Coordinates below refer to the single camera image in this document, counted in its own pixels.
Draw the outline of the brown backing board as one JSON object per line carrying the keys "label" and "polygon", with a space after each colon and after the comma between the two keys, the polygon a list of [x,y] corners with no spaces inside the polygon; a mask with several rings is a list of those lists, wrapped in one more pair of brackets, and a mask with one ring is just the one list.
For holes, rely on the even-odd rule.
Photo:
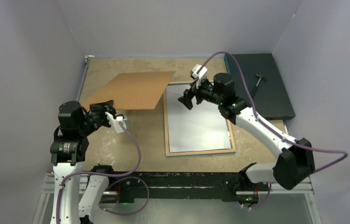
{"label": "brown backing board", "polygon": [[174,74],[175,71],[120,73],[81,105],[89,107],[113,100],[116,110],[152,110]]}

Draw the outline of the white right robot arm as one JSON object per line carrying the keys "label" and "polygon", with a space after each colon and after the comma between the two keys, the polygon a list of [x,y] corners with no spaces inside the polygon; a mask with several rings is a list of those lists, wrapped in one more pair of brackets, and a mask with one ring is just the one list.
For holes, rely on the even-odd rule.
{"label": "white right robot arm", "polygon": [[292,190],[315,171],[311,143],[280,131],[235,93],[234,81],[227,73],[218,73],[213,82],[206,75],[191,73],[192,91],[197,103],[203,100],[216,104],[225,119],[237,125],[261,142],[276,158],[275,163],[252,163],[240,171],[239,184],[250,190],[259,182],[275,182]]}

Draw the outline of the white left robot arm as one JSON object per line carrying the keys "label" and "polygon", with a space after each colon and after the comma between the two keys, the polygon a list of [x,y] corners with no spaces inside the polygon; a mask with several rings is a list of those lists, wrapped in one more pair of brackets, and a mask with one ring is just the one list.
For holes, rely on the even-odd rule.
{"label": "white left robot arm", "polygon": [[[93,224],[104,191],[119,182],[135,179],[142,155],[140,146],[129,131],[129,120],[118,114],[115,100],[92,103],[86,109],[79,101],[67,101],[59,106],[59,126],[50,146],[54,174],[54,204],[52,224]],[[98,165],[84,170],[88,136],[101,127],[126,133],[137,151],[135,166],[125,173],[115,173],[111,165]]]}

